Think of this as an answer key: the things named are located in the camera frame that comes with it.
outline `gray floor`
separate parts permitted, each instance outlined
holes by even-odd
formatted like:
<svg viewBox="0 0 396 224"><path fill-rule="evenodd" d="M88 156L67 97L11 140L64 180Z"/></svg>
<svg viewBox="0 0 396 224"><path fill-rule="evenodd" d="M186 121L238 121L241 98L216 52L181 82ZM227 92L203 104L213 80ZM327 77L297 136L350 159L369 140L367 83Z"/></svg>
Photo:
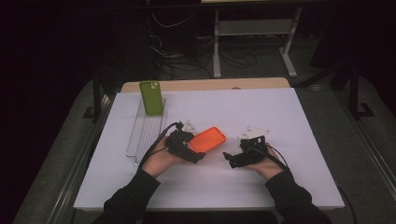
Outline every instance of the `gray floor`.
<svg viewBox="0 0 396 224"><path fill-rule="evenodd" d="M239 50L234 48L234 42L221 46L223 56L233 59L221 60L222 78L232 77L285 77L290 84L299 83L320 71L309 67L312 54L318 40L315 38L296 38L290 50L290 57L298 73L297 78L289 78L276 48L282 39L277 37L254 39L238 39L244 47L249 44L254 50ZM202 56L200 65L205 65L210 54ZM211 61L199 69L196 65L178 65L175 75L180 79L208 78L207 71L212 71ZM361 137L359 128L363 128L381 155L385 158L390 170L396 170L396 119L381 103L375 88L366 80L361 79L360 101L367 103L375 113L375 117L362 118L356 122L345 110L347 89L333 92L329 88L332 76L328 76L314 85L298 89L297 94L304 112L311 125L319 147L327 162L334 180L346 193L356 211L360 224L389 224L396 218L396 202L389 191L383 176L378 172L367 147L367 140ZM92 85L87 85L70 110L61 132L56 139L51 152L46 159L35 183L33 184L15 223L89 223L98 213L75 211L72 208L78 188L70 188L66 192L65 184L78 183L82 175L73 177L76 166L88 163L88 157L78 161L80 151L89 145L93 135L99 133L101 125L95 125L91 119L83 119L87 107L92 106ZM57 200L61 196L63 209ZM326 211L333 223L353 223L351 209Z"/></svg>

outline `dark background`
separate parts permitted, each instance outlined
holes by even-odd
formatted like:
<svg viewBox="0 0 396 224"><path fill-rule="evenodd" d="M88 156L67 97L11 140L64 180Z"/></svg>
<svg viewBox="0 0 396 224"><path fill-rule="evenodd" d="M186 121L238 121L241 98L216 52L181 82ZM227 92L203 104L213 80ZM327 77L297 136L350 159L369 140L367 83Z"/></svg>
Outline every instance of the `dark background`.
<svg viewBox="0 0 396 224"><path fill-rule="evenodd" d="M138 4L121 0L8 0L0 4L0 220L4 223L14 218L71 105L93 74L99 75L108 94L125 81L155 79L159 75L156 58L149 50L147 13L78 10ZM324 34L312 62L314 66L327 68L350 53L361 75L375 84L396 114L393 9L386 2L305 7L298 34ZM271 13L277 17L288 11ZM230 11L228 16L234 17L235 13ZM193 57L194 50L189 46L197 35L213 30L212 18L212 12L200 11L183 29L168 34L161 27L152 27L152 32L182 36L185 42L178 50Z"/></svg>

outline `person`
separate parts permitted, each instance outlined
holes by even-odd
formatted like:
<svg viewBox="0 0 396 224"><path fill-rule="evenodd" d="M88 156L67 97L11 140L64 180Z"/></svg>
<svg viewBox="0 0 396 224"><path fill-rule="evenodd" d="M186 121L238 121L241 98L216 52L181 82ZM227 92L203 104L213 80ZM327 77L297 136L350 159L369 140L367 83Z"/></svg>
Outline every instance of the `person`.
<svg viewBox="0 0 396 224"><path fill-rule="evenodd" d="M161 184L156 178L173 164L185 162L164 150L165 138L166 136L153 149L152 155L143 168L137 170L131 182L117 190L105 202L104 212L93 223L136 223L145 215L149 199ZM268 147L268 150L277 158L271 148ZM283 171L275 162L266 158L246 168L256 171L267 180L265 187L275 201L276 211L284 218L283 224L331 223L330 219L312 204L310 193L298 186L292 175Z"/></svg>

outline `clear acrylic stand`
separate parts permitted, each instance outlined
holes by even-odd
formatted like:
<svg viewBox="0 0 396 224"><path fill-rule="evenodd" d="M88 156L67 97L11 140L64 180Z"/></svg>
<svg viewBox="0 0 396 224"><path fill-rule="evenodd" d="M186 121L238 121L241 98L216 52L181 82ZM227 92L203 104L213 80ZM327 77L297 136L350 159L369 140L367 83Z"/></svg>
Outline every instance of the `clear acrylic stand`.
<svg viewBox="0 0 396 224"><path fill-rule="evenodd" d="M161 131L166 128L166 118L165 99L163 99L163 114L161 116L146 115L143 101L140 101L134 121L134 129L126 151L127 157L134 158L135 165L139 164L149 147L158 138Z"/></svg>

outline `orange phone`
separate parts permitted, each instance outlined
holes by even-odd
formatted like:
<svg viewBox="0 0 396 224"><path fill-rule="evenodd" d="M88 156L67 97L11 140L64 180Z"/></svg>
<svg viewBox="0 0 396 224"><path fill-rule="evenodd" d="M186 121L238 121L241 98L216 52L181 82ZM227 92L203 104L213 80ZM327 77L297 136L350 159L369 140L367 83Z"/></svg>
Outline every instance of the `orange phone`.
<svg viewBox="0 0 396 224"><path fill-rule="evenodd" d="M224 143L225 140L225 135L218 128L212 127L195 135L189 142L189 148L195 152L206 153Z"/></svg>

